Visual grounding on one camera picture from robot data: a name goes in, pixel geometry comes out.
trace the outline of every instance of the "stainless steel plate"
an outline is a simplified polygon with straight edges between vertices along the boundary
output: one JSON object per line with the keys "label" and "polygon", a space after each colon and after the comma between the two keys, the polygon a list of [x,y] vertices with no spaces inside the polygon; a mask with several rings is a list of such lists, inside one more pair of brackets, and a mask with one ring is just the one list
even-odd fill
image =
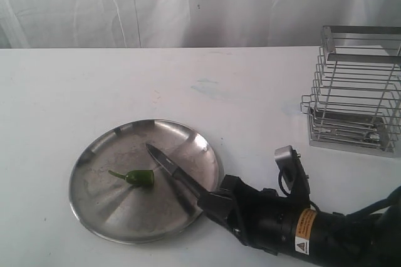
{"label": "stainless steel plate", "polygon": [[[217,188],[216,156],[196,131],[165,120],[119,126],[81,154],[70,179],[75,216],[102,238],[127,244],[155,241],[183,230],[201,214],[195,197],[153,161],[146,142],[166,153],[207,190]],[[135,169],[154,170],[152,189],[134,189],[108,173]]]}

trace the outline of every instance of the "orange warning sticker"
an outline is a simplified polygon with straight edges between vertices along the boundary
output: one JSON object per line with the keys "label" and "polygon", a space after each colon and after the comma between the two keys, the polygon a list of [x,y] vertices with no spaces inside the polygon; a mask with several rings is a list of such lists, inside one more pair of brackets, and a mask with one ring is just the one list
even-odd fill
{"label": "orange warning sticker", "polygon": [[295,232],[295,250],[299,253],[309,255],[309,238],[316,215],[316,211],[304,209],[299,216]]}

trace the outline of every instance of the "white curtain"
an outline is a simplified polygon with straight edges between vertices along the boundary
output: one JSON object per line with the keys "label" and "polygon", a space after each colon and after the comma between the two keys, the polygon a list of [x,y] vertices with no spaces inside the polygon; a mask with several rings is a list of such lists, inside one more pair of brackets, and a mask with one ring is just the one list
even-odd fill
{"label": "white curtain", "polygon": [[0,48],[317,45],[324,24],[401,26],[401,0],[0,0]]}

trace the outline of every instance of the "table surface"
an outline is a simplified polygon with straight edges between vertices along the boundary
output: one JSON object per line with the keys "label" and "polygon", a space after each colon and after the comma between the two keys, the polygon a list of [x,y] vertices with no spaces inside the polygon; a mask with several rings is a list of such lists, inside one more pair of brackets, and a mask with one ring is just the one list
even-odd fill
{"label": "table surface", "polygon": [[163,118],[198,130],[225,172],[278,189],[292,145],[323,211],[350,213],[400,185],[400,159],[308,145],[302,94],[317,47],[0,50],[1,266],[312,266],[242,246],[199,219],[173,238],[122,245],[74,217],[77,157],[107,130]]}

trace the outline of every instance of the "wire rack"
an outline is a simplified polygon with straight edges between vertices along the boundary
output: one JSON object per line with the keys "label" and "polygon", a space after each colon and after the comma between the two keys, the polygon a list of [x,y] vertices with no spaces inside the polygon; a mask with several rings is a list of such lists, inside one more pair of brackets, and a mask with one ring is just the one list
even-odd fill
{"label": "wire rack", "polygon": [[310,145],[394,156],[401,134],[401,28],[324,26],[310,95]]}

